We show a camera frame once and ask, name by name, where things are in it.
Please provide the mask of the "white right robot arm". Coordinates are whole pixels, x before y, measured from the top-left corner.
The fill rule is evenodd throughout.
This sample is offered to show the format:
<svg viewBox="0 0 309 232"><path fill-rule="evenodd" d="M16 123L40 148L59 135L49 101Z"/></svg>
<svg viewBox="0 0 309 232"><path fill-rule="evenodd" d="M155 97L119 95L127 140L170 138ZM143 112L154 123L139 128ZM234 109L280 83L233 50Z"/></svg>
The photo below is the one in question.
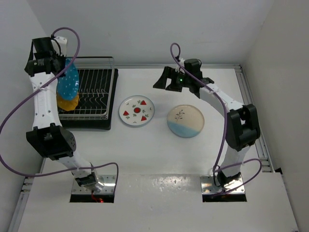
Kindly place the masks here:
<svg viewBox="0 0 309 232"><path fill-rule="evenodd" d="M177 68L164 67L154 88L181 92L188 88L199 99L210 104L224 117L224 134L221 144L227 144L222 164L215 161L214 182L224 188L241 175L241 165L246 163L245 155L261 131L257 109L253 104L243 104L224 93L215 82L203 77L198 59L179 59Z"/></svg>

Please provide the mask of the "cream blue leaf plate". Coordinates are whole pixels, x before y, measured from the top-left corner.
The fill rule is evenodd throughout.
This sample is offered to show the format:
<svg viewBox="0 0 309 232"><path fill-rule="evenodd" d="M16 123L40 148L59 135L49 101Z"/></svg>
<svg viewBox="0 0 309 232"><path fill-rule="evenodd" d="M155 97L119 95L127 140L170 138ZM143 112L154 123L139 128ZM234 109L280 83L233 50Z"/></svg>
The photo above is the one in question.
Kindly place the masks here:
<svg viewBox="0 0 309 232"><path fill-rule="evenodd" d="M195 106L182 104L169 111L167 125L175 135L192 138L201 133L205 119L202 112Z"/></svg>

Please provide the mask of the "yellow polka dot plate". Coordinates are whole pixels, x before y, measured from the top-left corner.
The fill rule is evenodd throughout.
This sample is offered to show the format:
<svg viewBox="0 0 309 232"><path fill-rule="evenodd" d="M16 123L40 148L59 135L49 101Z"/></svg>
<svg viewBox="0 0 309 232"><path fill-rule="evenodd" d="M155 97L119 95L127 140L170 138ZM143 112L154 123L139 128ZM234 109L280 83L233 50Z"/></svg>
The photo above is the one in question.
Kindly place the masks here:
<svg viewBox="0 0 309 232"><path fill-rule="evenodd" d="M72 111L78 106L79 95L76 95L73 100L65 100L59 94L56 95L56 102L58 108L64 111Z"/></svg>

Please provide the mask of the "teal polka dot plate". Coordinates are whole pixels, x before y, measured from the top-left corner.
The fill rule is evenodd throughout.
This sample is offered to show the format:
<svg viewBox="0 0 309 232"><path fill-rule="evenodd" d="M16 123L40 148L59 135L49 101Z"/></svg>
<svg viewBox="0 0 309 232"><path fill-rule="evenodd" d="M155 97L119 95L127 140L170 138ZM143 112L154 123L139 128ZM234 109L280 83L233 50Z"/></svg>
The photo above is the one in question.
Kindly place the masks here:
<svg viewBox="0 0 309 232"><path fill-rule="evenodd" d="M74 63L64 72L64 76L58 78L57 93L67 101L72 101L78 94L79 74Z"/></svg>

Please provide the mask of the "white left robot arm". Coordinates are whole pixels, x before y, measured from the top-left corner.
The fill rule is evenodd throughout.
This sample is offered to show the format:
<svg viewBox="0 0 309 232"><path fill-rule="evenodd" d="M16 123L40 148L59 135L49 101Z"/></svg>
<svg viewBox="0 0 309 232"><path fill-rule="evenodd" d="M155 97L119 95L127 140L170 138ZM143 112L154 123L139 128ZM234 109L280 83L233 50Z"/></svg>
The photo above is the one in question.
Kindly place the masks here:
<svg viewBox="0 0 309 232"><path fill-rule="evenodd" d="M43 157L57 161L70 169L80 187L92 192L104 188L93 165L76 150L74 135L62 127L56 102L56 74L65 68L67 39L43 37L34 39L26 73L34 96L33 129L26 133L27 141Z"/></svg>

